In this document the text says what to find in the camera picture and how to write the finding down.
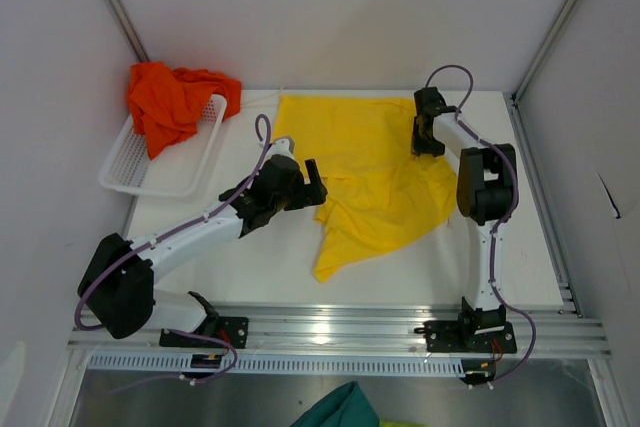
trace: gray wall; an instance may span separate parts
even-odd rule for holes
[[[578,299],[604,321],[632,425],[640,425],[638,59],[640,0],[583,0],[522,105]]]
[[[97,173],[133,56],[102,0],[0,0],[0,12],[0,365],[26,344],[5,424],[26,427],[54,393],[92,250],[127,209]],[[14,380],[2,371],[0,407]]]
[[[251,87],[413,88],[457,62],[480,89],[512,91],[562,0],[123,2],[152,58]]]

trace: red-orange towel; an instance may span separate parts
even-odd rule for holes
[[[127,104],[133,130],[144,134],[149,158],[168,145],[187,140],[213,94],[227,99],[224,119],[240,112],[242,84],[221,73],[185,68],[171,70],[164,62],[131,66]]]

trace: white basket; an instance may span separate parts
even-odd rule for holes
[[[198,133],[168,146],[153,162],[147,154],[144,135],[133,133],[133,119],[129,116],[100,170],[100,185],[132,195],[191,195],[211,155],[226,108],[224,97],[212,95],[198,121]]]

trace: purple cable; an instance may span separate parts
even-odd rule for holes
[[[527,322],[529,322],[529,325],[531,326],[531,342],[529,343],[529,348],[527,348],[527,351],[525,352],[525,354],[522,357],[522,359],[520,360],[520,362],[518,362],[518,364],[513,369],[511,369],[509,372],[507,372],[507,373],[501,375],[500,377],[494,379],[493,382],[495,383],[498,380],[503,380],[503,379],[506,379],[507,377],[513,375],[520,367],[522,367],[529,360],[529,358],[531,357],[531,354],[533,353],[533,349],[535,348],[536,340],[537,340],[536,323],[534,322],[533,318],[527,312],[525,312],[524,310],[521,310],[521,309],[518,309],[516,307],[513,307],[513,306],[509,305],[504,300],[504,298],[502,297],[500,292],[498,292],[498,289],[495,286],[495,282],[496,282],[496,277],[495,277],[496,238],[495,238],[495,234],[498,232],[498,227],[500,227],[500,225],[506,223],[511,218],[511,215],[513,214],[513,212],[518,207],[518,203],[520,202],[520,197],[519,197],[519,194],[518,194],[518,177],[516,175],[515,169],[513,168],[513,165],[511,165],[511,162],[509,161],[507,156],[504,154],[504,152],[502,152],[500,149],[498,149],[498,147],[496,147],[495,144],[492,144],[491,142],[488,142],[488,141],[486,141],[484,139],[481,139],[480,136],[478,134],[476,134],[476,132],[471,127],[469,127],[467,124],[465,124],[462,120],[459,119],[460,114],[462,113],[462,107],[464,106],[464,104],[467,101],[467,99],[469,99],[469,96],[471,95],[471,92],[473,91],[474,79],[473,79],[473,75],[471,74],[469,69],[467,69],[466,67],[463,67],[462,65],[457,65],[457,64],[443,65],[442,67],[439,67],[439,68],[437,68],[436,70],[434,70],[432,72],[432,74],[427,79],[427,83],[425,84],[425,87],[429,87],[429,84],[431,83],[431,80],[433,79],[433,77],[438,72],[440,72],[442,70],[445,70],[445,69],[458,69],[458,70],[463,71],[465,74],[467,74],[467,77],[469,77],[469,88],[467,89],[467,93],[462,98],[462,101],[460,101],[460,103],[458,104],[458,107],[456,108],[456,113],[455,113],[456,122],[458,123],[458,125],[460,127],[462,127],[462,129],[466,133],[468,133],[471,137],[473,137],[474,140],[476,140],[481,145],[484,145],[485,147],[490,148],[491,150],[493,150],[500,157],[500,159],[502,160],[504,165],[507,166],[507,170],[509,171],[509,176],[511,177],[511,181],[513,182],[513,195],[512,195],[512,199],[511,199],[511,205],[509,206],[509,209],[507,210],[507,212],[498,220],[498,222],[496,222],[496,224],[491,229],[492,236],[491,236],[491,247],[490,247],[490,251],[489,251],[489,283],[491,285],[491,289],[493,290],[493,294],[496,296],[496,299],[498,299],[498,302],[500,302],[502,305],[504,305],[504,307],[507,310],[510,310],[511,312],[515,312],[516,314],[521,315],[522,317],[524,317],[527,320]]]
[[[181,374],[179,377],[176,377],[175,374],[154,375],[153,377],[147,377],[146,379],[140,379],[140,380],[137,380],[135,382],[131,382],[130,384],[123,385],[122,387],[117,387],[117,388],[115,388],[113,390],[110,390],[109,392],[107,392],[107,396],[114,395],[114,394],[119,394],[121,392],[124,392],[125,390],[129,390],[129,389],[132,389],[134,387],[138,387],[140,385],[148,384],[149,382],[155,382],[156,380],[163,380],[163,379],[186,380],[186,381],[192,383],[192,385],[205,384],[207,382],[212,381],[213,379],[216,379],[216,378],[221,377],[222,375],[226,374],[231,369],[233,369],[236,366],[236,364],[238,363],[238,351],[233,347],[233,345],[231,345],[228,342],[225,342],[224,340],[216,339],[215,337],[207,337],[207,336],[204,336],[204,335],[190,334],[189,332],[183,332],[182,330],[171,330],[170,332],[173,333],[173,334],[176,334],[176,335],[181,335],[182,337],[187,337],[188,339],[205,340],[207,342],[212,342],[212,343],[215,343],[215,344],[219,344],[222,347],[225,347],[226,349],[229,349],[229,351],[233,354],[233,360],[224,369],[221,369],[221,370],[219,370],[217,372],[214,372],[213,374],[208,375],[206,377],[203,377],[201,379],[190,379],[189,377],[186,377],[184,374]]]
[[[256,129],[256,135],[258,136],[258,139],[260,139],[260,141],[262,141],[262,134],[260,134],[260,119],[265,121],[265,124],[267,126],[267,134],[265,136],[265,142],[264,142],[264,147],[262,149],[262,153],[260,154],[260,158],[258,159],[258,162],[256,163],[256,166],[253,168],[253,171],[251,171],[251,173],[249,174],[249,177],[247,177],[244,182],[236,189],[236,191],[231,195],[231,197],[229,197],[227,200],[225,200],[223,203],[221,203],[218,207],[216,207],[212,212],[209,213],[209,217],[215,217],[216,215],[218,215],[220,212],[222,212],[226,207],[228,207],[231,202],[233,202],[234,200],[236,200],[240,195],[242,195],[242,193],[246,190],[246,188],[249,186],[249,184],[253,181],[254,177],[258,174],[258,171],[260,170],[260,167],[262,166],[262,163],[264,162],[265,157],[267,156],[267,152],[269,151],[269,144],[271,142],[271,122],[269,122],[269,118],[264,115],[264,114],[260,114],[256,117],[256,122],[255,122],[255,129]],[[188,222],[185,222],[184,224],[180,224],[177,227],[174,227],[173,229],[165,232],[164,234],[158,236],[158,238],[156,239],[157,242],[162,242],[163,240],[168,239],[169,237],[182,232],[185,229],[188,229],[189,227],[193,227],[194,225],[198,225],[202,222],[205,221],[204,216],[203,217],[198,217],[196,219],[190,220]],[[111,264],[109,267],[107,267],[107,269],[105,269],[104,272],[102,272],[97,278],[96,280],[94,280],[91,285],[89,285],[89,287],[87,288],[87,290],[84,291],[84,293],[82,294],[82,297],[80,297],[80,301],[78,302],[78,305],[76,306],[76,310],[74,312],[74,321],[76,324],[76,327],[79,330],[98,330],[102,328],[102,324],[97,324],[97,325],[85,325],[82,323],[82,308],[86,305],[87,300],[89,300],[89,297],[91,297],[91,294],[93,294],[93,292],[98,288],[98,286],[104,282],[104,280],[109,277],[109,275],[111,275],[118,267],[120,267],[122,264],[124,264],[127,260],[129,260],[130,258],[132,258],[133,256],[139,254],[140,252],[148,249],[151,247],[151,244],[149,242],[144,243],[143,245],[141,245],[140,247],[137,247],[135,249],[133,249],[132,251],[126,253],[125,255],[123,255],[122,257],[120,257],[118,260],[116,260],[113,264]]]

